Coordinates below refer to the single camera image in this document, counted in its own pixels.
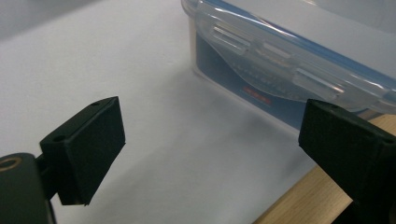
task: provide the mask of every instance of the plastic box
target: plastic box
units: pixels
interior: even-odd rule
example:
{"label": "plastic box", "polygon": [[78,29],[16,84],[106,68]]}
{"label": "plastic box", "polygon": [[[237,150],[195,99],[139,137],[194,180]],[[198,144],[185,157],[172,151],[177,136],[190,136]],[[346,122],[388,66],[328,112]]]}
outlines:
{"label": "plastic box", "polygon": [[396,2],[181,0],[196,73],[297,129],[307,99],[396,113]]}

